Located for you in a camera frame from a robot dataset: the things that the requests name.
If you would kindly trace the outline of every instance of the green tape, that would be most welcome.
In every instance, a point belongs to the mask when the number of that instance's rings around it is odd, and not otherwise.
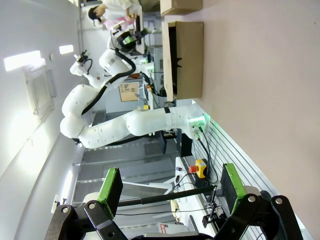
[[[238,207],[238,204],[240,202],[240,200],[247,194],[247,191],[244,187],[244,185],[242,184],[241,178],[239,177],[239,174],[236,170],[236,167],[233,163],[227,163],[225,165],[225,169],[229,174],[229,177],[231,179],[232,185],[234,187],[234,190],[236,192],[236,200],[232,209],[232,213],[236,210],[236,208]]]
[[[106,177],[105,177],[104,182],[102,184],[102,187],[100,189],[98,198],[96,199],[100,204],[105,206],[105,209],[111,219],[114,219],[115,216],[113,215],[113,213],[108,205],[108,198],[109,198],[112,186],[113,186],[113,182],[116,177],[116,173],[117,173],[116,168],[110,168],[108,170],[108,173],[106,174]]]

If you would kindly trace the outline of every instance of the metal rod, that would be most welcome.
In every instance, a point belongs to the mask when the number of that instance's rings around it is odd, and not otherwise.
[[[150,196],[150,197],[145,197],[145,198],[140,198],[135,200],[120,201],[118,204],[118,207],[132,206],[132,205],[139,205],[139,204],[142,204],[142,205],[152,204],[152,203],[158,203],[158,202],[163,202],[163,201],[168,201],[173,199],[180,199],[180,198],[189,197],[197,194],[211,192],[214,189],[215,189],[215,186],[210,185],[210,186],[200,187],[200,188],[196,188],[188,191],[169,193],[166,195]]]

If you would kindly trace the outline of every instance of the fluorescent light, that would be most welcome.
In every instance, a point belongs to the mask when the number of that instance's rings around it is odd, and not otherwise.
[[[31,52],[22,53],[15,56],[6,57],[4,59],[4,66],[5,66],[5,70],[8,72],[25,65],[38,63],[39,61],[41,61],[40,51],[31,51]]]
[[[74,51],[74,46],[73,45],[60,46],[59,51],[61,55],[72,53]]]
[[[69,170],[66,176],[66,179],[64,181],[63,189],[62,189],[61,200],[60,200],[61,204],[63,202],[63,199],[68,198],[72,177],[73,177],[72,171]]]

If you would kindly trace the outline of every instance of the bolt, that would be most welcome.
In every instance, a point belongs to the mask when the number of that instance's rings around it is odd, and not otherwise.
[[[282,204],[282,199],[281,199],[281,198],[277,198],[277,199],[275,200],[275,203],[276,203],[276,204]]]
[[[89,204],[89,208],[90,208],[90,209],[94,209],[95,206],[96,206],[96,205],[95,205],[94,203],[90,203],[90,204]]]
[[[253,203],[255,200],[256,200],[256,198],[255,198],[254,196],[250,196],[250,197],[248,198],[248,201],[249,201],[250,203]]]

